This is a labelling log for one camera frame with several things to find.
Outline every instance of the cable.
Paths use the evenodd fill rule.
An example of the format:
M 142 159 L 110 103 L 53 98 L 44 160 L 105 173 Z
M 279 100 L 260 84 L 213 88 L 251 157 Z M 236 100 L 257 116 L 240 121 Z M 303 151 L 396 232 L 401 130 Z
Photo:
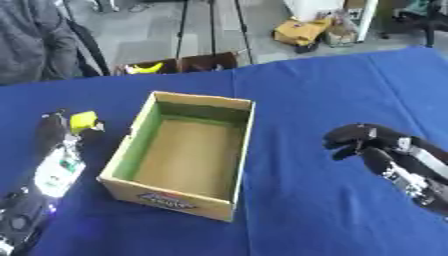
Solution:
M 73 15 L 73 11 L 72 11 L 72 9 L 70 8 L 69 1 L 70 1 L 70 0 L 62 0 L 62 4 L 64 5 L 65 10 L 67 11 L 68 18 L 69 18 L 71 21 L 76 22 L 76 20 L 75 20 L 75 16 Z

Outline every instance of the blue table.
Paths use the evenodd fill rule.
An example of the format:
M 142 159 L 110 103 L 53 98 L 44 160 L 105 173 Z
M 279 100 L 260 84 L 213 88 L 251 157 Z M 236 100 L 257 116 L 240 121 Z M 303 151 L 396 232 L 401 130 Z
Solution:
M 232 224 L 118 202 L 95 177 L 152 90 L 257 101 L 242 200 Z M 448 149 L 448 64 L 410 48 L 276 62 L 233 71 L 104 77 L 0 88 L 0 193 L 35 167 L 40 114 L 95 110 L 104 142 L 33 255 L 428 255 L 448 223 L 414 206 L 360 159 L 330 160 L 322 136 L 380 123 Z

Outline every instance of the chair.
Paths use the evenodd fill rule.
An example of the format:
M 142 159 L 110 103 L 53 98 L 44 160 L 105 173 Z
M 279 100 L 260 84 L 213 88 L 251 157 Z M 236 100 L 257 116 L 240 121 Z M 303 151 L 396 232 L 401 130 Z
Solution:
M 442 14 L 442 0 L 420 0 L 422 4 L 427 3 L 426 15 L 419 15 L 409 11 L 401 11 L 394 17 L 397 24 L 385 29 L 381 33 L 383 39 L 388 39 L 389 34 L 402 33 L 412 29 L 422 29 L 426 36 L 426 47 L 434 46 L 434 35 L 436 30 L 448 32 L 448 16 Z

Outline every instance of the floor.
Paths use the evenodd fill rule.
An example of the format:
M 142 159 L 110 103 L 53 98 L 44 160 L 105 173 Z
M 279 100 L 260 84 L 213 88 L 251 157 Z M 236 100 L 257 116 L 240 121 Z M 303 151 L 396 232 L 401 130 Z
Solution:
M 97 13 L 85 0 L 72 0 L 76 21 L 88 27 L 110 65 L 153 61 L 175 56 L 177 32 L 180 27 L 183 4 L 181 2 L 159 2 L 148 4 L 144 11 L 133 13 L 129 8 L 136 0 L 117 0 L 119 12 L 106 10 Z M 248 37 L 256 63 L 276 60 L 326 56 L 356 52 L 399 49 L 424 42 L 423 34 L 393 35 L 389 40 L 377 37 L 374 29 L 364 43 L 349 48 L 320 48 L 307 54 L 296 54 L 291 46 L 272 40 L 274 27 L 290 14 L 282 1 L 240 0 L 248 25 Z M 218 52 L 245 49 L 237 13 L 233 1 L 216 1 L 216 31 Z M 448 33 L 437 34 L 436 48 L 448 56 Z M 204 0 L 191 0 L 186 20 L 181 56 L 208 54 L 211 51 L 209 5 Z M 238 57 L 240 66 L 248 65 L 247 53 Z

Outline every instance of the tripod leg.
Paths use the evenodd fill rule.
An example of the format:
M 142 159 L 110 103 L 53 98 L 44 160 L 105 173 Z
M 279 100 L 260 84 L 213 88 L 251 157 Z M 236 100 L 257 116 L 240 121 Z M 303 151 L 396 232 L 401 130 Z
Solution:
M 180 30 L 177 33 L 176 60 L 179 59 L 180 50 L 182 47 L 182 40 L 184 38 L 185 20 L 187 19 L 188 3 L 189 3 L 189 0 L 184 0 L 184 8 L 182 10 L 182 20 L 180 22 Z
M 241 32 L 243 33 L 244 43 L 247 48 L 247 55 L 249 56 L 250 64 L 254 64 L 254 59 L 252 56 L 252 49 L 250 48 L 249 38 L 247 37 L 247 25 L 244 22 L 243 11 L 241 10 L 241 5 L 239 0 L 235 0 L 236 11 L 238 12 L 238 19 L 240 21 Z
M 215 33 L 215 0 L 209 0 L 210 6 L 210 32 L 212 43 L 212 69 L 216 69 L 216 33 Z

